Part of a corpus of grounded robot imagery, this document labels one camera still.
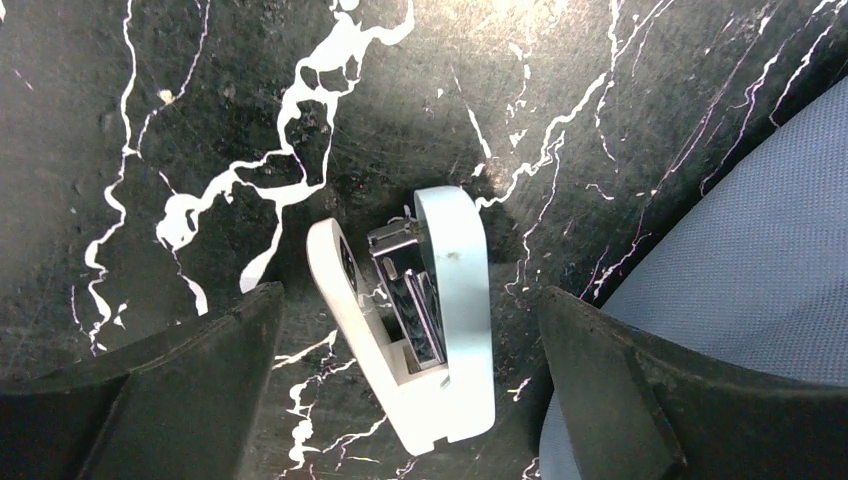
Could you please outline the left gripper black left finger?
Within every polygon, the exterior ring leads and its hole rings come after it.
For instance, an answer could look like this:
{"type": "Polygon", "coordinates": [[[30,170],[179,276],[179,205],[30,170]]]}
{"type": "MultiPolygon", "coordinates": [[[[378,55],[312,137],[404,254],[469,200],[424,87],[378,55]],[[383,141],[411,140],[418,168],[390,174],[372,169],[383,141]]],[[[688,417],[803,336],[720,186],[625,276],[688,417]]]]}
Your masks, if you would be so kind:
{"type": "Polygon", "coordinates": [[[1,386],[5,479],[233,479],[267,385],[284,290],[1,386]]]}

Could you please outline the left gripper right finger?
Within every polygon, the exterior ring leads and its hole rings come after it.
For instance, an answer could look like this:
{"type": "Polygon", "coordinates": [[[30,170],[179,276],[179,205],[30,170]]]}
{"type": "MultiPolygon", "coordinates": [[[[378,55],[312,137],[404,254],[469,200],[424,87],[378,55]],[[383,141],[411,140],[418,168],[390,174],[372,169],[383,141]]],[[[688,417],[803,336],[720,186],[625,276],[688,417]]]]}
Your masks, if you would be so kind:
{"type": "Polygon", "coordinates": [[[843,479],[847,391],[723,362],[556,287],[537,307],[583,479],[843,479]]]}

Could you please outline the blue student backpack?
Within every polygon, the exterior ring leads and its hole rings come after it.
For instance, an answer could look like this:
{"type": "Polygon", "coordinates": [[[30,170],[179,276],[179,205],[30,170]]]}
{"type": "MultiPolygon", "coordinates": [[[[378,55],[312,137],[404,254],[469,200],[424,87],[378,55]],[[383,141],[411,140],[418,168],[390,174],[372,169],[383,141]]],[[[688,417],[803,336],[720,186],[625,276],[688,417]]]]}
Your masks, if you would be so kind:
{"type": "MultiPolygon", "coordinates": [[[[847,391],[847,85],[742,160],[600,308],[735,366],[847,391]]],[[[558,398],[544,479],[583,479],[558,398]]]]}

